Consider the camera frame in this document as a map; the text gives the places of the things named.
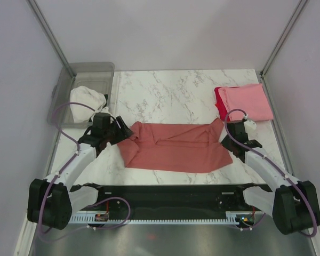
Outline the salmon red t-shirt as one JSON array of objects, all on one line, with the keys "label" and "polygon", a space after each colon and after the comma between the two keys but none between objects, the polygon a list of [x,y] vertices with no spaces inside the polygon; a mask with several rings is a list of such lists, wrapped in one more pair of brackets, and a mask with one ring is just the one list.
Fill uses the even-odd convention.
[{"label": "salmon red t-shirt", "polygon": [[232,164],[219,141],[223,122],[156,124],[135,122],[133,135],[118,143],[127,168],[209,173]]}]

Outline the left aluminium frame post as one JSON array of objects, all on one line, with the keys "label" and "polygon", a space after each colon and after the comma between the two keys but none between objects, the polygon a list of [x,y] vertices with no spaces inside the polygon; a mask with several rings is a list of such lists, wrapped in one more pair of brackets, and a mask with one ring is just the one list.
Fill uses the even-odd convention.
[{"label": "left aluminium frame post", "polygon": [[47,37],[48,41],[50,42],[54,52],[56,53],[57,57],[59,58],[60,62],[62,63],[62,66],[64,67],[64,69],[67,71],[67,73],[71,77],[75,77],[76,75],[75,75],[73,69],[70,67],[70,64],[69,64],[63,50],[61,49],[61,46],[58,43],[58,40],[56,39],[46,17],[44,16],[40,6],[38,5],[38,2],[36,0],[26,0],[26,2],[29,5],[35,18],[37,19],[45,36]]}]

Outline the aluminium frame post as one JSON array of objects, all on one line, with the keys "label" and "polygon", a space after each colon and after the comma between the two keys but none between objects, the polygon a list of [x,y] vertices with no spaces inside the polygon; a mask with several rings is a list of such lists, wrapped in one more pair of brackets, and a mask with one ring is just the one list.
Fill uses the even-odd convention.
[{"label": "aluminium frame post", "polygon": [[275,59],[277,58],[278,54],[282,50],[285,42],[287,41],[288,37],[290,36],[294,26],[297,24],[300,16],[302,15],[302,13],[305,10],[308,3],[309,3],[309,0],[299,0],[298,1],[298,4],[294,8],[293,13],[291,14],[287,24],[285,25],[281,35],[278,38],[273,50],[271,51],[267,61],[265,62],[264,67],[261,70],[256,71],[258,79],[264,79],[266,73],[269,71],[269,69],[271,68]]},{"label": "aluminium frame post", "polygon": [[75,77],[76,75],[75,75],[73,69],[70,67],[70,64],[69,64],[63,50],[61,49],[61,46],[58,43],[58,40],[56,39],[46,17],[44,16],[40,6],[38,5],[38,2],[36,0],[26,0],[26,2],[29,5],[35,18],[37,19],[45,36],[47,37],[48,41],[50,42],[54,52],[56,53],[57,57],[59,58],[60,62],[62,63],[62,66],[64,67],[64,69],[67,71],[67,73],[71,77]]}]

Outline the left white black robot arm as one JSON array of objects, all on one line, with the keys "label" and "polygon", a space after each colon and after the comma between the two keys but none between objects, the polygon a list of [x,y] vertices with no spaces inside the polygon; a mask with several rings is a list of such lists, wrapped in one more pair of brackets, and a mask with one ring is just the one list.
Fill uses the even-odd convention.
[{"label": "left white black robot arm", "polygon": [[82,172],[98,158],[107,144],[128,139],[133,132],[121,116],[97,113],[91,126],[74,140],[74,152],[55,173],[34,179],[29,186],[27,219],[58,230],[64,229],[73,214],[90,207],[100,210],[106,205],[101,185],[76,185]]}]

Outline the white crumpled t-shirt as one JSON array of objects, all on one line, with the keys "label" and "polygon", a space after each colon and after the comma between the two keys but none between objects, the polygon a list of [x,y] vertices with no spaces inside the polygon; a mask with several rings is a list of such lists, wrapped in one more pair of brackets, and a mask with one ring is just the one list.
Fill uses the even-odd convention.
[{"label": "white crumpled t-shirt", "polygon": [[[92,96],[99,92],[92,90],[86,86],[79,86],[70,92],[70,102],[81,103],[89,107]],[[94,113],[94,109],[83,107],[82,105],[71,104],[71,113],[74,123],[88,122],[90,116]]]}]

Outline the magenta red folded t-shirt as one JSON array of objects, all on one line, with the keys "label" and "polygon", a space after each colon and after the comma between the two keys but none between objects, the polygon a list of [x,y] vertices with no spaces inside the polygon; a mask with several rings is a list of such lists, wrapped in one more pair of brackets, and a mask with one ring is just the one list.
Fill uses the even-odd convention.
[{"label": "magenta red folded t-shirt", "polygon": [[214,89],[216,104],[221,120],[233,109],[239,108],[239,87],[216,87]]}]

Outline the light pink folded t-shirt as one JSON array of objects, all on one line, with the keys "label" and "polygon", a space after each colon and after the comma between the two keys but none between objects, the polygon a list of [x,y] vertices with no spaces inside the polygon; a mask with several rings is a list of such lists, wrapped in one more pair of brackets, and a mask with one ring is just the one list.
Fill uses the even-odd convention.
[{"label": "light pink folded t-shirt", "polygon": [[[253,121],[270,121],[274,118],[262,84],[248,84],[239,89],[239,108],[248,114]],[[235,111],[226,115],[225,120],[237,121],[243,118],[244,114]]]}]

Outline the right aluminium frame post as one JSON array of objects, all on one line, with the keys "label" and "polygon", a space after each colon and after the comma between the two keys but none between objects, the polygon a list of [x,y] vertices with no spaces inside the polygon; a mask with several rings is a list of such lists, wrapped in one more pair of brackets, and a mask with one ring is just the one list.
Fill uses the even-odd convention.
[{"label": "right aluminium frame post", "polygon": [[298,1],[298,4],[294,8],[293,13],[291,14],[287,24],[285,25],[281,35],[278,38],[273,50],[271,51],[267,61],[265,62],[264,67],[261,70],[256,71],[258,79],[264,79],[266,73],[269,71],[269,69],[271,68],[275,59],[277,58],[278,54],[282,50],[285,42],[287,41],[288,37],[290,36],[294,26],[297,24],[300,16],[302,15],[302,13],[305,10],[308,3],[309,3],[309,0],[299,0]]}]

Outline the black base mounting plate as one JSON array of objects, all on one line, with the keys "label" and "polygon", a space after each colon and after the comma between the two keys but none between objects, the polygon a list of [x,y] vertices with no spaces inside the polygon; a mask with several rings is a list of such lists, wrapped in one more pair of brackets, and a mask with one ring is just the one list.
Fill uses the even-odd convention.
[{"label": "black base mounting plate", "polygon": [[100,205],[86,210],[108,210],[114,217],[224,217],[230,212],[251,212],[252,206],[226,185],[102,186]]}]

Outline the grey transparent plastic bin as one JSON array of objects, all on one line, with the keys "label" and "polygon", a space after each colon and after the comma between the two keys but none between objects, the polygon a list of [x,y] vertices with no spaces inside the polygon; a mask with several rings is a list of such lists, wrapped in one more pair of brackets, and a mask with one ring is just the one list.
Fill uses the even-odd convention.
[{"label": "grey transparent plastic bin", "polygon": [[94,114],[109,110],[115,65],[77,62],[69,68],[74,75],[62,69],[52,92],[47,122],[64,128],[86,128]]}]

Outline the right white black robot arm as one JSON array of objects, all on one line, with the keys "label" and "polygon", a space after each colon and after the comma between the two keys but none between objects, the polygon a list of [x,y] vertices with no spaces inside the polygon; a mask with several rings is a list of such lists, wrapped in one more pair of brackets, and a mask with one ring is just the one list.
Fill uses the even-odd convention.
[{"label": "right white black robot arm", "polygon": [[300,181],[281,169],[256,140],[249,140],[246,120],[225,123],[226,136],[221,144],[235,157],[253,169],[269,186],[247,183],[236,188],[234,205],[240,210],[249,206],[272,217],[277,229],[284,235],[299,232],[315,237],[320,226],[320,209],[315,186]]}]

